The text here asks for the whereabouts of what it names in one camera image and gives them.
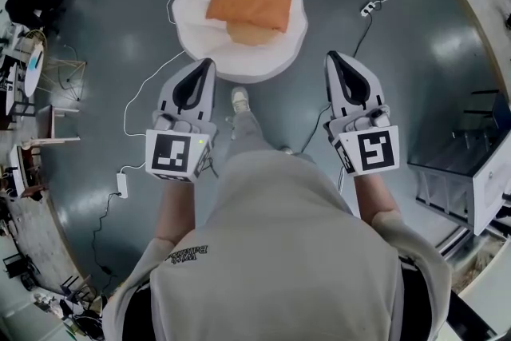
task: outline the power strip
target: power strip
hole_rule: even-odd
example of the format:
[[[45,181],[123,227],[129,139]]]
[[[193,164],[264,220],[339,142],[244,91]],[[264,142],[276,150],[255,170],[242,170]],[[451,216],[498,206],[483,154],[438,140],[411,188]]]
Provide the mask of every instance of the power strip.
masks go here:
[[[376,5],[373,2],[369,2],[362,8],[362,10],[360,10],[360,14],[363,18],[365,18],[374,10],[375,7]]]
[[[125,173],[119,172],[117,174],[117,191],[120,193],[120,198],[126,199],[128,197],[128,181]]]

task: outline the table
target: table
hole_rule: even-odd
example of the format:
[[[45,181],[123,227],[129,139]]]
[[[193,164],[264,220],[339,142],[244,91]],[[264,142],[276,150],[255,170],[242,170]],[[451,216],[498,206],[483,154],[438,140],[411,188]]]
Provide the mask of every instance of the table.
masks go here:
[[[15,58],[16,60],[27,62],[30,56],[30,42],[24,41],[19,47],[18,43],[20,41],[20,34],[22,34],[25,30],[23,25],[16,24],[14,27],[14,32],[10,36],[9,46],[4,47],[2,50],[3,56],[10,56]]]
[[[17,94],[20,94],[21,101],[18,100]],[[16,108],[21,105],[24,109],[18,112]],[[33,113],[27,113],[29,107],[34,108]],[[6,92],[6,115],[18,117],[35,117],[35,104],[32,104],[23,97],[18,85],[18,65],[14,64],[10,68],[9,77],[7,78],[7,92]]]
[[[45,48],[42,43],[38,43],[35,45],[34,51],[30,55],[29,62],[26,65],[25,95],[27,97],[31,97],[38,87],[44,60]]]
[[[23,150],[21,146],[15,145],[10,151],[9,162],[13,168],[12,173],[18,197],[30,197],[35,192],[46,189],[46,184],[40,180],[38,170],[25,168],[25,162],[34,166],[32,149]],[[27,172],[32,173],[33,178],[30,179],[34,179],[33,183],[29,182]]]

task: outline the white sneaker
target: white sneaker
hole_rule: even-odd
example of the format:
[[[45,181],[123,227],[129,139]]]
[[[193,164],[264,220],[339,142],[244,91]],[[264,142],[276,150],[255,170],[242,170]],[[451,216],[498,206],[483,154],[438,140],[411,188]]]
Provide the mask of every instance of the white sneaker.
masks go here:
[[[244,87],[235,87],[231,93],[232,108],[236,114],[250,111],[248,93]]]

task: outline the beige t-shirt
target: beige t-shirt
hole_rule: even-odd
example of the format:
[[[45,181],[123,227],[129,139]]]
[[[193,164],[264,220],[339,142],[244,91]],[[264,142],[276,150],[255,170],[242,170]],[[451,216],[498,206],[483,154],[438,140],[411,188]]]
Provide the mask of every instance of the beige t-shirt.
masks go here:
[[[316,165],[277,151],[233,157],[218,183],[205,226],[177,246],[153,240],[110,300],[108,341],[122,339],[129,300],[149,277],[158,340],[399,339],[398,256],[424,276],[436,335],[450,271],[398,213],[369,226]]]

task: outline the concrete floor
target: concrete floor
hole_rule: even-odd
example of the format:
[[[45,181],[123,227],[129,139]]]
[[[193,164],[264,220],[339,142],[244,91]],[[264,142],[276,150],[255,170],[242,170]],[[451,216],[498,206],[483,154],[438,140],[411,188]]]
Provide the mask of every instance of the concrete floor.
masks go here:
[[[125,105],[146,77],[181,51],[176,28],[167,21],[167,1],[67,0],[61,34],[51,42],[54,54],[70,57],[69,51],[62,49],[67,44],[88,62],[85,91],[78,104],[77,130],[82,140],[46,148],[42,159],[73,252],[98,286],[108,278],[93,262],[92,230],[98,226],[108,194],[117,190],[116,173],[121,166],[144,161],[144,138],[123,133]],[[266,138],[275,147],[288,145],[294,150],[302,147],[327,102],[326,52],[354,52],[368,23],[359,11],[370,0],[303,1],[309,28],[296,61],[279,76],[248,86],[252,109]],[[402,166],[385,173],[384,178],[407,223],[437,244],[454,225],[415,204],[416,180],[406,160],[412,153],[434,149],[449,137],[472,89],[494,87],[481,41],[457,0],[392,0],[374,13],[358,59],[378,75],[392,121],[400,127]],[[141,133],[151,127],[151,112],[162,82],[190,61],[188,56],[180,56],[146,84],[129,107],[129,132]],[[233,86],[217,82],[213,119],[220,135],[212,154],[217,171],[223,167],[231,133],[224,119],[232,115],[229,97]],[[42,104],[47,94],[38,93],[37,99]],[[325,113],[321,124],[326,119]],[[307,153],[336,183],[340,159],[321,127]],[[126,173],[129,198],[113,198],[110,214],[97,235],[100,263],[118,276],[113,285],[129,274],[151,239],[160,200],[159,180],[143,170],[128,169]],[[343,195],[356,206],[349,178]],[[208,218],[215,196],[216,179],[205,171],[196,185],[198,224]]]

